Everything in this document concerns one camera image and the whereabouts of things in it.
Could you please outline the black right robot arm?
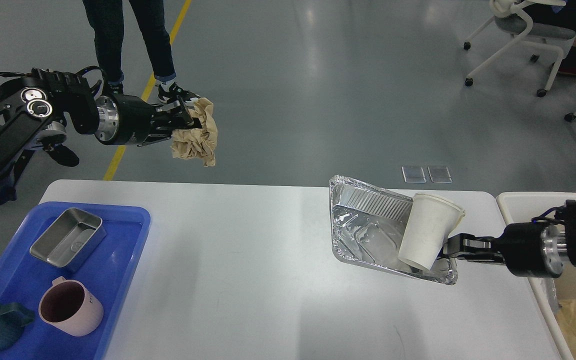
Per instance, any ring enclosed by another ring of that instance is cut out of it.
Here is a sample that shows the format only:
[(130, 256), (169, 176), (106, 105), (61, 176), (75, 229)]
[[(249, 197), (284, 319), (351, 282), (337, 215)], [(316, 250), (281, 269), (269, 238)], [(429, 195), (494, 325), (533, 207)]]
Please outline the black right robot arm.
[(510, 223), (498, 237), (453, 235), (437, 258), (505, 265), (517, 277), (560, 278), (565, 264), (576, 267), (576, 200), (567, 199), (528, 222)]

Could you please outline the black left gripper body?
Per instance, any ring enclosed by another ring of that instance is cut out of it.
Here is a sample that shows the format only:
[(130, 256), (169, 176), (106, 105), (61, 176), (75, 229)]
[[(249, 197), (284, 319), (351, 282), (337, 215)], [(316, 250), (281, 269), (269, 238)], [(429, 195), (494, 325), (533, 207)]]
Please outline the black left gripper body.
[(95, 101), (99, 124), (94, 136), (103, 145), (135, 146), (137, 135), (160, 129), (156, 106), (138, 96), (102, 95)]

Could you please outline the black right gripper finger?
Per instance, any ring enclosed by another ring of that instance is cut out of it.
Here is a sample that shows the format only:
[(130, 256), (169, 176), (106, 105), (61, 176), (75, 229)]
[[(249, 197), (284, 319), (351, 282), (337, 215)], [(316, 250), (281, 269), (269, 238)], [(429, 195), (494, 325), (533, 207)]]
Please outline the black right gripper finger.
[(455, 256), (458, 260), (464, 260), (474, 264), (491, 264), (505, 265), (505, 259), (500, 253), (479, 252), (479, 253), (460, 253)]
[(498, 253), (493, 236), (477, 236), (473, 234), (456, 234), (449, 237), (443, 246), (443, 257), (456, 258), (463, 253)]

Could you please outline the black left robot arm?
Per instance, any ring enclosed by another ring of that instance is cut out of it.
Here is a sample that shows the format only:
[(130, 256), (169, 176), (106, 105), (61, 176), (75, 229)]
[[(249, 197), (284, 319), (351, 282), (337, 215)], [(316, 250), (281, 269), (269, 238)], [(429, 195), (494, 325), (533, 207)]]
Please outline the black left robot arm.
[(64, 114), (76, 132), (106, 146), (147, 146), (177, 130), (201, 128), (183, 101), (152, 105), (133, 95), (105, 94), (107, 80), (89, 85), (86, 73), (33, 68), (0, 71), (0, 205), (16, 199), (16, 183), (35, 148), (54, 150), (66, 139)]

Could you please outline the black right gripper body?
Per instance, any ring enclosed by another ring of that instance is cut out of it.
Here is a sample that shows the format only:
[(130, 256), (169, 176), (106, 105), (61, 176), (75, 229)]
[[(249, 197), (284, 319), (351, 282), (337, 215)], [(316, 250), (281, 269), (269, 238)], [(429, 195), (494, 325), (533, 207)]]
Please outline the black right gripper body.
[(510, 273), (517, 277), (557, 279), (563, 273), (563, 232), (546, 222), (511, 223), (500, 236), (500, 253)]

